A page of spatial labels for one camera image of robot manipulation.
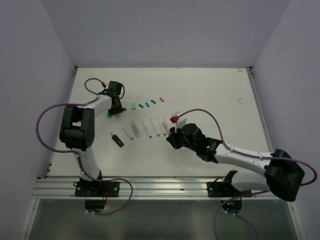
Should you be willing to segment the pink pen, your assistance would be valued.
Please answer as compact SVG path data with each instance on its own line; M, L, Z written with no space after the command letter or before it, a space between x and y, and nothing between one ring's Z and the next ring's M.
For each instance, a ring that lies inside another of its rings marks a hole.
M166 125L166 123L164 121L162 121L162 125L163 125L163 128L164 128L166 134L170 135L170 131L168 130L168 127L167 127L167 125Z

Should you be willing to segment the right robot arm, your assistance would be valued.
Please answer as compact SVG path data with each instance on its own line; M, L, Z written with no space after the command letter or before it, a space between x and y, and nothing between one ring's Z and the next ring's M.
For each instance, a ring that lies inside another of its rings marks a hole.
M236 197L253 191L271 192L276 197L293 202L305 176L304 170L284 150L264 152L254 158L249 152L240 154L222 140L205 136L194 123L182 128L171 127L166 140L178 150L182 147L193 152L203 161L228 164L248 170L241 173L231 170L218 183L211 182L210 197Z

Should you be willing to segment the light green highlighter cap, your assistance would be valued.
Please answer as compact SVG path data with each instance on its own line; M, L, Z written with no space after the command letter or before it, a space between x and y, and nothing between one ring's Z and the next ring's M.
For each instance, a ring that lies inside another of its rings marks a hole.
M133 103L131 104L131 109L132 109L132 110L135 110L136 108L137 108L137 105L136 105L135 102L133 102Z

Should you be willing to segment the light green highlighter body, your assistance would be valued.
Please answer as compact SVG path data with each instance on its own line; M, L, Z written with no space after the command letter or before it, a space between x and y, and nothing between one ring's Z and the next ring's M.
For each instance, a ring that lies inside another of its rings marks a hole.
M131 128L132 128L132 131L133 131L135 137L140 138L141 137L140 130L134 121L131 122Z

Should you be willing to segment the teal capped white marker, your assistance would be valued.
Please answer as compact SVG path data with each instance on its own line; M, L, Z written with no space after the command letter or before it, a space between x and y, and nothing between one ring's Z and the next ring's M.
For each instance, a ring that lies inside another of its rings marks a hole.
M148 129L148 127L147 127L147 125L145 124L145 122L142 120L141 121L141 123L142 123L142 125L143 125L143 128L144 128L144 130L146 131L146 133L147 133L147 136L148 136L148 138L152 138L152 135L151 135L151 133L150 133L150 131L149 131L149 129Z

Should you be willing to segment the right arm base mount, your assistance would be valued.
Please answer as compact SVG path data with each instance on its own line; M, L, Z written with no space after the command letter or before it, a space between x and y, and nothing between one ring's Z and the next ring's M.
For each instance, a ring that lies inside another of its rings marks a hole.
M232 180L237 173L236 170L231 170L224 179L218 177L214 181L206 183L206 190L209 198L232 198L251 194L251 190L239 191L232 186ZM242 200L236 199L224 204L222 208L232 214L238 214L242 209Z

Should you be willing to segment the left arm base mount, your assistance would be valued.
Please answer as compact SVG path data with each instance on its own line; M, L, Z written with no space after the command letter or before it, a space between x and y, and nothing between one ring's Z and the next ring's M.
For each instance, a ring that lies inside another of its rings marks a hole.
M99 182L80 178L72 185L75 187L74 195L78 198L99 198L85 200L85 209L91 213L100 213L107 206L108 198L119 196L120 183L118 181Z

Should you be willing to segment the dark green capped marker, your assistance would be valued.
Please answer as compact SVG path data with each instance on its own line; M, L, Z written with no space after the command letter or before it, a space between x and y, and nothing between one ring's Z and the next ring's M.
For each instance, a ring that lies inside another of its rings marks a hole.
M161 131L162 131L162 134L163 134L164 136L166 136L166 135L167 135L167 132L166 132L166 130L165 130L165 128L164 128L163 122L160 120L159 117L157 118L157 120L158 120L158 124L159 124L159 126L160 126L160 129L161 129Z

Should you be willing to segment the blue capped white marker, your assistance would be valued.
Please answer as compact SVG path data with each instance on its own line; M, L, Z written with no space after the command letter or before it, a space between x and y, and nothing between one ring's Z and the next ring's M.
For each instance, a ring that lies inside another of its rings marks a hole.
M153 121L152 118L150 119L150 122L151 122L151 125L152 125L152 127L153 127L153 129L154 129L154 132L155 132L156 136L157 136L157 137L160 137L161 135L160 135L158 129L156 128L156 125L155 125L155 123L154 123L154 121Z

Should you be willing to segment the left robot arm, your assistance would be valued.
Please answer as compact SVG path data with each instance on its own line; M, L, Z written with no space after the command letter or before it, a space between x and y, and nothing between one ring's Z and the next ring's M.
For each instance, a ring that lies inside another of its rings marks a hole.
M113 116L124 112L126 109L121 103L124 94L122 83L110 81L104 90L96 94L94 100L83 104L68 104L63 111L59 140L73 153L80 169L80 178L89 181L86 190L95 197L104 190L104 184L100 181L101 170L92 149L95 118L103 113Z

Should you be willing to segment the black green highlighter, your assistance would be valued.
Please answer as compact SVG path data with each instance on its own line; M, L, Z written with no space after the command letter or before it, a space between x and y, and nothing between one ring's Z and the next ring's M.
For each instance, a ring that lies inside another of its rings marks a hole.
M124 146L124 143L120 140L120 138L114 134L114 133L110 133L111 135L111 139L120 147L122 148Z

